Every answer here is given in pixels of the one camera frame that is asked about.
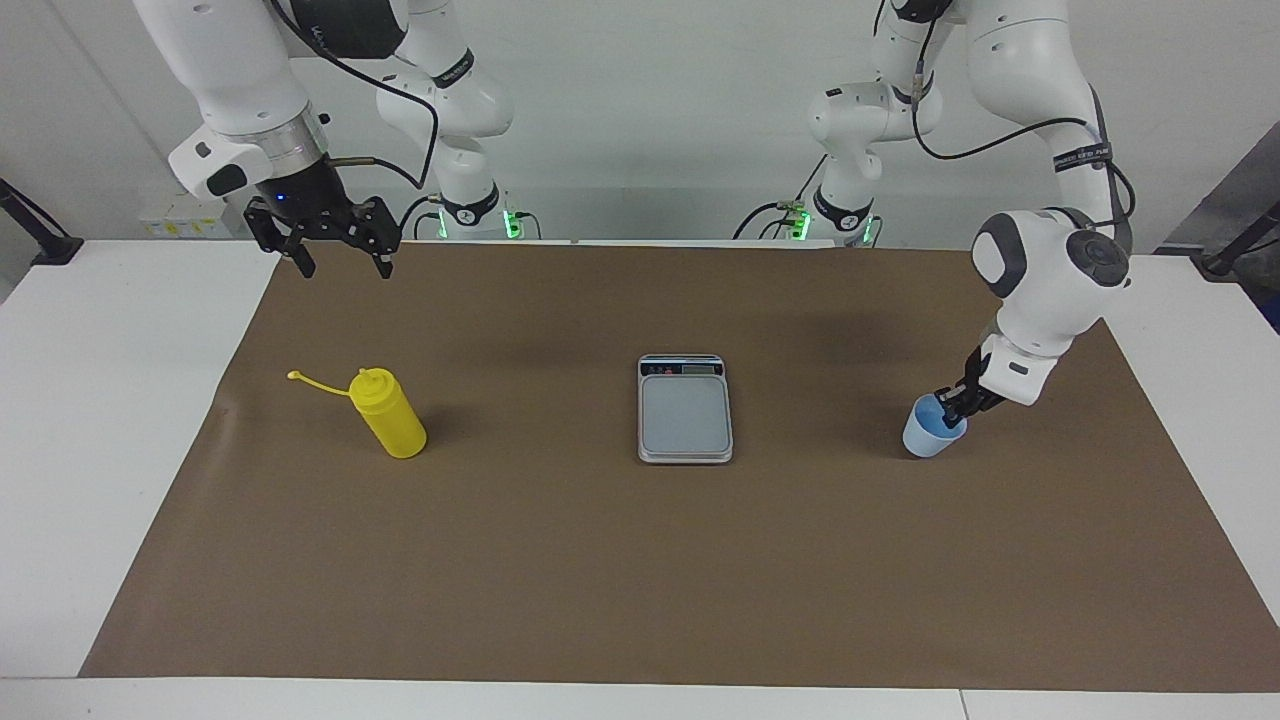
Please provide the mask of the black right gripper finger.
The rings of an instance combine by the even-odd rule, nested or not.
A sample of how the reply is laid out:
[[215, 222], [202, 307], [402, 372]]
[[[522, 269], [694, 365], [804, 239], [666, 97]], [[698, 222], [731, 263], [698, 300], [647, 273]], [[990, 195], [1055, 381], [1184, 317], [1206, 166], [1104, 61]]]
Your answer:
[[278, 254], [291, 260], [303, 278], [312, 278], [315, 260], [305, 247], [305, 236], [298, 229], [284, 234], [280, 220], [261, 197], [252, 197], [244, 206], [244, 223], [259, 247], [268, 254]]
[[401, 225], [384, 199], [374, 196], [349, 206], [348, 246], [367, 254], [384, 281], [394, 272], [401, 241]]

